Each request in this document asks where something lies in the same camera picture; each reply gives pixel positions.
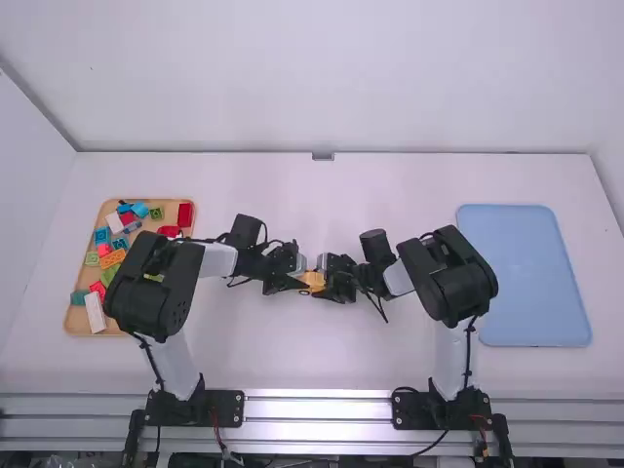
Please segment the green block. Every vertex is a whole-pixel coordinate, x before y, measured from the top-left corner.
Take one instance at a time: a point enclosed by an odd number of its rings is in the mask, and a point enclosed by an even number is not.
[[[87,266],[98,266],[99,265],[99,256],[96,251],[88,251],[87,256],[85,256],[85,265]]]
[[[110,283],[113,281],[115,273],[117,273],[117,270],[119,270],[120,266],[121,265],[117,263],[116,265],[106,268],[104,271],[101,272],[101,276],[99,277],[99,279],[106,288],[110,286]]]
[[[165,212],[162,208],[150,208],[149,209],[149,217],[151,217],[155,221],[160,221],[165,217]]]
[[[85,305],[85,295],[90,293],[89,290],[78,290],[74,291],[69,295],[69,301],[71,305]]]
[[[165,279],[165,275],[160,274],[160,275],[148,275],[147,273],[143,274],[143,278],[145,278],[146,280],[152,280],[152,281],[157,281],[158,283],[162,283],[163,280]]]

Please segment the white wall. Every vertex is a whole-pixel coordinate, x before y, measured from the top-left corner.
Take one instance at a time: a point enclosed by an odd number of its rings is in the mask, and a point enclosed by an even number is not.
[[[0,69],[0,348],[20,307],[75,154]]]
[[[624,221],[624,2],[4,0],[88,150],[590,151]]]

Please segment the white tabletop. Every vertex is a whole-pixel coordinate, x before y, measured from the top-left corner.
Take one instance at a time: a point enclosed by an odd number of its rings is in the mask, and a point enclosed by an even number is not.
[[[587,348],[477,345],[490,393],[624,395],[624,242],[585,155],[93,153],[78,158],[0,356],[0,392],[144,391],[152,376],[126,337],[73,337],[69,293],[101,203],[111,197],[189,197],[195,234],[229,230],[237,213],[304,254],[363,260],[358,235],[383,227],[392,246],[454,223],[464,203],[537,203],[557,216],[594,340]],[[423,387],[432,322],[415,294],[386,304],[390,324],[359,296],[339,305],[295,292],[261,295],[198,283],[185,333],[207,384],[241,388]]]

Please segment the red block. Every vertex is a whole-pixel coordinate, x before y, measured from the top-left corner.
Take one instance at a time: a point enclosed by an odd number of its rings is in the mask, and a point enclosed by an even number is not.
[[[127,226],[135,220],[135,214],[133,212],[125,212],[119,214],[119,218],[124,226]]]
[[[110,247],[108,244],[99,244],[97,246],[97,256],[100,258],[102,258],[103,256],[107,256],[111,252],[113,252],[113,248]]]
[[[99,301],[102,304],[104,303],[104,296],[106,295],[106,288],[104,287],[104,284],[102,283],[102,281],[97,280],[95,283],[90,285],[89,291],[91,292],[97,291],[97,294],[99,295]]]
[[[179,233],[179,226],[160,226],[156,232],[163,236],[175,237]]]
[[[191,227],[193,224],[193,204],[180,203],[177,209],[177,225],[179,227]]]

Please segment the white block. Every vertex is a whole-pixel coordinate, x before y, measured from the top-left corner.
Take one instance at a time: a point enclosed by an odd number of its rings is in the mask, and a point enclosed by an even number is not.
[[[106,222],[110,226],[110,230],[113,234],[119,234],[124,230],[124,223],[121,222],[121,218],[117,214],[117,212],[113,212],[111,214],[106,215]]]
[[[87,305],[87,315],[89,316],[91,333],[106,330],[106,319],[104,318],[104,311],[101,308],[101,302],[99,302],[99,293],[93,291],[85,295],[85,304]]]

